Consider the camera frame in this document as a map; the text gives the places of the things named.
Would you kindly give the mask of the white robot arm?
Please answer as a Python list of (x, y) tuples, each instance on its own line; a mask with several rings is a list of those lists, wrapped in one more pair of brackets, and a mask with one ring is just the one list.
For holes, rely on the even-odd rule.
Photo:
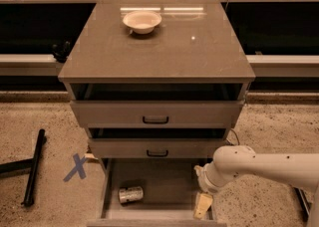
[(200, 189), (212, 195), (242, 175), (256, 175), (314, 193), (306, 227), (319, 227), (319, 154), (256, 153), (246, 145), (222, 146), (205, 166), (194, 167)]

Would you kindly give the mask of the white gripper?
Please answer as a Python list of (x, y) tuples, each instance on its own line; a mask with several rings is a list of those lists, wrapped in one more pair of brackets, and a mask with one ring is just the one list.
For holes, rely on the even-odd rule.
[(216, 193), (221, 187), (221, 176), (213, 162), (207, 163), (205, 166), (196, 165), (194, 171), (197, 175), (198, 185), (205, 193), (198, 192), (196, 194), (193, 218), (202, 219), (213, 202), (213, 197), (210, 194)]

